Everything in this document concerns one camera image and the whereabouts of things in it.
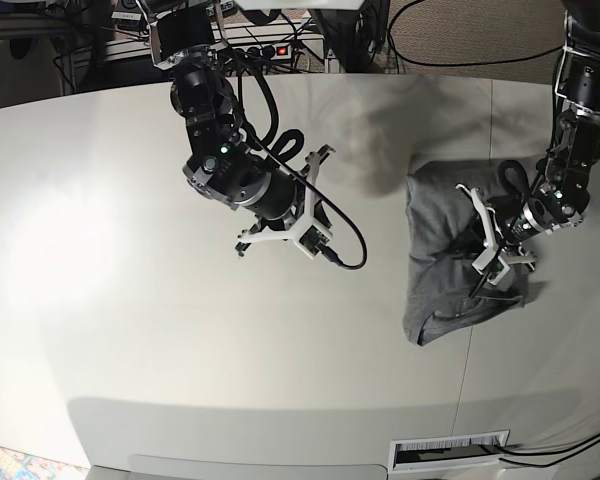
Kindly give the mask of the black robot arm image left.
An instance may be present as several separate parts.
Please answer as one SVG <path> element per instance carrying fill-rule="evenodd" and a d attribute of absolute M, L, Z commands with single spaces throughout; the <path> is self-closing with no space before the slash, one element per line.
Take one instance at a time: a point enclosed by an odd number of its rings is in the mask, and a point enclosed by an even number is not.
<path fill-rule="evenodd" d="M 277 105 L 262 72 L 212 24 L 219 17 L 218 3 L 141 1 L 138 7 L 152 61 L 170 75 L 170 102 L 185 122 L 192 151 L 183 167 L 187 183 L 206 199 L 255 216 L 238 236 L 237 254 L 256 243 L 283 241 L 310 258 L 335 261 L 329 245 L 332 224 L 316 189 L 332 148 L 324 145 L 309 153 L 299 171 L 289 166 L 303 149 L 304 135 L 297 129 L 279 132 Z M 227 79 L 229 67 L 253 75 L 261 88 L 270 114 L 263 138 L 246 118 L 241 91 Z"/>

